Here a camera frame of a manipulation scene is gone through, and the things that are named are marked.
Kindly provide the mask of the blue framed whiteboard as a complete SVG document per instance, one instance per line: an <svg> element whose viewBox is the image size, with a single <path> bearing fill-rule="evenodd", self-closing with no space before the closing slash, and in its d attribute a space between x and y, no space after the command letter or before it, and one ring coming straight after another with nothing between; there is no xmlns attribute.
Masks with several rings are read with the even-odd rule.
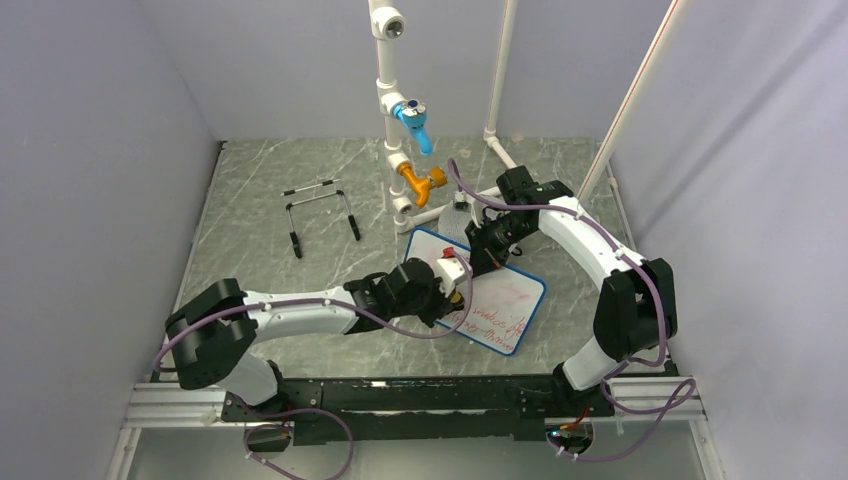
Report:
<svg viewBox="0 0 848 480"><path fill-rule="evenodd" d="M436 232L416 228L404 257L431 262L447 249L470 258L470 250ZM503 356L516 353L547 291L546 283L524 271L504 267L473 280L469 314L457 333Z"/></svg>

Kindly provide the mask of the yellow black eraser pad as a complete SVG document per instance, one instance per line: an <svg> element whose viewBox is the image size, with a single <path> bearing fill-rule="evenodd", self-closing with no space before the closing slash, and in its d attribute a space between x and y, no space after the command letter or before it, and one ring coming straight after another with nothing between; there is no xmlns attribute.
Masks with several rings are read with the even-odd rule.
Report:
<svg viewBox="0 0 848 480"><path fill-rule="evenodd" d="M450 301L452 312L462 311L465 307L465 299L464 299L463 295L458 291L454 291L452 293L452 295L449 298L449 301Z"/></svg>

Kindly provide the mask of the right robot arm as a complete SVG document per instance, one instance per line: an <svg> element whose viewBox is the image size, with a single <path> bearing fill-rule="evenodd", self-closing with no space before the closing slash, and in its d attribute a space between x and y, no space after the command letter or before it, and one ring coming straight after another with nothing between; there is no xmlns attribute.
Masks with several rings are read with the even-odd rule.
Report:
<svg viewBox="0 0 848 480"><path fill-rule="evenodd" d="M535 181L518 166L501 174L500 200L489 200L449 171L459 189L496 217L471 221L465 234L475 275L503 268L511 249L540 232L574 259L599 291L592 336L555 368L562 378L551 388L557 411L574 415L590 391L628 363L652 367L664 363L668 342L678 332L673 270L662 258L648 259L613 237L581 206L561 181Z"/></svg>

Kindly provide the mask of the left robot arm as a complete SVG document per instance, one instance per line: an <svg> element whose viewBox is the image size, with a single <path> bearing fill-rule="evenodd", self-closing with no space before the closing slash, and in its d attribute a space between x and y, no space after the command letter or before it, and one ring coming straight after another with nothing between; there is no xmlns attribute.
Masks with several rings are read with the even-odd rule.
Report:
<svg viewBox="0 0 848 480"><path fill-rule="evenodd" d="M158 371L177 377L179 386L199 390L218 386L235 394L264 420L287 406L280 368L250 353L270 340L309 334L354 335L388 329L414 337L395 325L415 317L428 327L464 309L460 287L472 275L461 257L427 262L408 259L389 272L377 272L327 290L271 294L244 290L234 278L219 280L177 309L165 322L167 341L155 357ZM162 362L170 356L173 364Z"/></svg>

